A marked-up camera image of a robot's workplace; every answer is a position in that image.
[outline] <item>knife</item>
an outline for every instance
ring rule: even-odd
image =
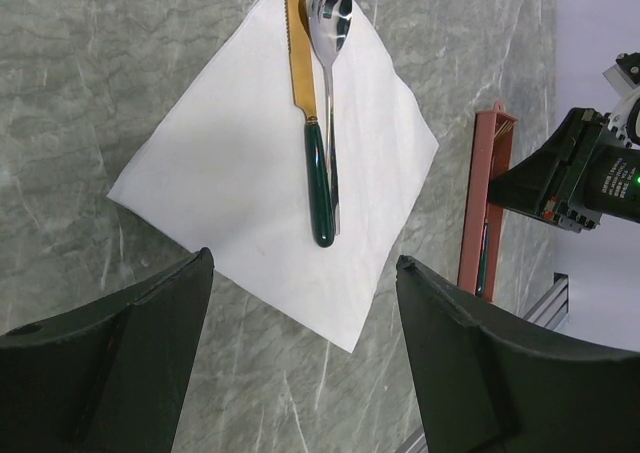
[[[478,277],[476,281],[476,296],[482,298],[487,287],[487,274],[489,268],[489,221],[484,220],[482,228],[482,246],[480,249],[480,264],[478,265]]]
[[[311,42],[308,35],[307,0],[285,0],[285,11],[293,83],[293,103],[302,110],[305,116],[304,138],[311,226],[316,243],[327,248],[333,244],[335,228],[327,164],[316,110],[311,66]]]

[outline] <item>gold knife blade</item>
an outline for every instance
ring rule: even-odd
[[[289,63],[293,82],[293,103],[307,120],[317,117],[316,95],[311,64],[311,41],[307,31],[307,0],[285,0]]]

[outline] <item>green knife handle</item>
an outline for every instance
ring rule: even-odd
[[[324,158],[322,133],[318,120],[307,119],[304,127],[307,153],[307,176],[309,179],[309,204],[311,206],[311,226],[316,243],[322,248],[333,244],[335,228],[331,211],[331,194]]]

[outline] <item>silver spoon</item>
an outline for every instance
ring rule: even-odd
[[[327,173],[336,235],[340,234],[340,201],[333,129],[333,63],[347,39],[351,26],[351,11],[351,0],[313,0],[309,9],[311,43],[324,69],[327,95]]]

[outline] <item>marble countertop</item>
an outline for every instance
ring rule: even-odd
[[[139,281],[180,247],[105,195],[257,0],[0,0],[0,333]],[[420,424],[400,253],[457,276],[474,112],[503,99],[514,161],[554,114],[555,0],[357,0],[440,142],[348,355],[220,275],[176,452],[390,452]],[[496,303],[552,284],[551,230],[507,214]]]

